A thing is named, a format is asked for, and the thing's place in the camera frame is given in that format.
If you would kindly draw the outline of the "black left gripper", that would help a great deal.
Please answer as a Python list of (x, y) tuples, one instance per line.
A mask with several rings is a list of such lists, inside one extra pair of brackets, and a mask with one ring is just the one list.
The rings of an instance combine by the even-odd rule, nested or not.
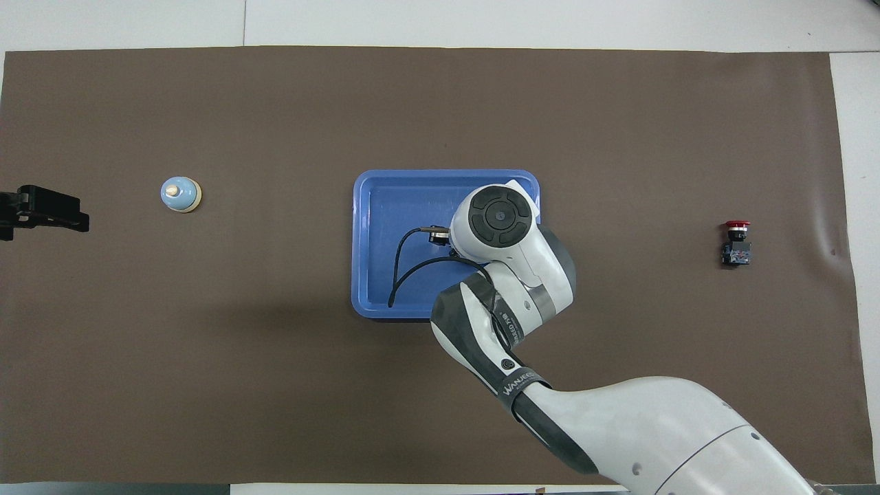
[[(77, 232), (90, 231), (90, 216), (80, 210), (80, 200), (72, 195), (50, 195), (48, 219)], [(34, 212), (32, 195), (28, 192), (1, 192), (1, 241), (12, 241), (16, 228), (50, 226)]]

